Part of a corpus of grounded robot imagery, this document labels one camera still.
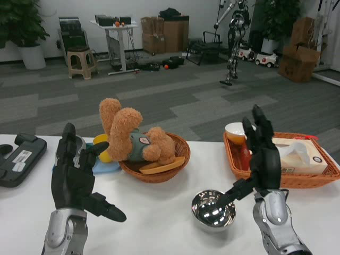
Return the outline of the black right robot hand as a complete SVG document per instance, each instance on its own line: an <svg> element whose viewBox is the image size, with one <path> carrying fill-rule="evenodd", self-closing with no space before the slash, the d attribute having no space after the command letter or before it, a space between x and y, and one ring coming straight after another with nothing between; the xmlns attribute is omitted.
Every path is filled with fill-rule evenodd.
<svg viewBox="0 0 340 255"><path fill-rule="evenodd" d="M254 105L252 115L257 128L254 130L248 118L242 120L246 135L247 148L252 151L250 159L250 177L240 179L233 187L220 196L218 207L224 207L234 200L241 200L253 190L276 190L281 184L281 160L275 144L271 121L266 118L262 109Z"/></svg>

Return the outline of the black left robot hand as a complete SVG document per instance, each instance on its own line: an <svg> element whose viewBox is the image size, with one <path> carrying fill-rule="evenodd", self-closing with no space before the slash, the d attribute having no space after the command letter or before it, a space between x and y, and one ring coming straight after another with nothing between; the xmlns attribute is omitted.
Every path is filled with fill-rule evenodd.
<svg viewBox="0 0 340 255"><path fill-rule="evenodd" d="M74 166L77 152L76 129L67 123L57 147L57 166L52 173L51 189L56 209L75 208L95 216L104 216L116 222L126 221L126 215L106 201L100 193L93 193L93 167L97 157L109 143L101 142L80 152L79 167Z"/></svg>

